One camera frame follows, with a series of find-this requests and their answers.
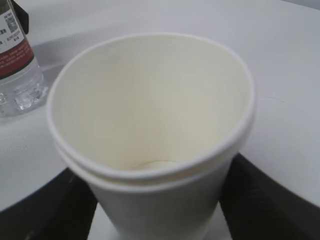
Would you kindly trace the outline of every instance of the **white paper cup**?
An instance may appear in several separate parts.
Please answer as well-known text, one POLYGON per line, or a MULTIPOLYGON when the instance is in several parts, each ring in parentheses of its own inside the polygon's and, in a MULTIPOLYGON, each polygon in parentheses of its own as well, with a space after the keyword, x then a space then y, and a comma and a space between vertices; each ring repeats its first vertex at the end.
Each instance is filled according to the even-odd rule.
POLYGON ((62 159, 131 240, 203 239, 254 112, 244 62, 175 33, 90 47, 61 71, 47 108, 62 159))

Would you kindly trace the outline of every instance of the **barcode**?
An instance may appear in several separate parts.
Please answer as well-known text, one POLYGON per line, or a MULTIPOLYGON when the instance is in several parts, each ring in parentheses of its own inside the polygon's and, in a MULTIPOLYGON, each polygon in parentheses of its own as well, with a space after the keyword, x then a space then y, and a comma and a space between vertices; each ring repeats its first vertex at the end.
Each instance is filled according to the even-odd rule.
POLYGON ((15 30, 18 29, 18 24, 15 20, 14 15, 12 14, 12 12, 5 15, 4 19, 5 19, 6 24, 8 25, 8 28, 11 33, 13 33, 15 30))

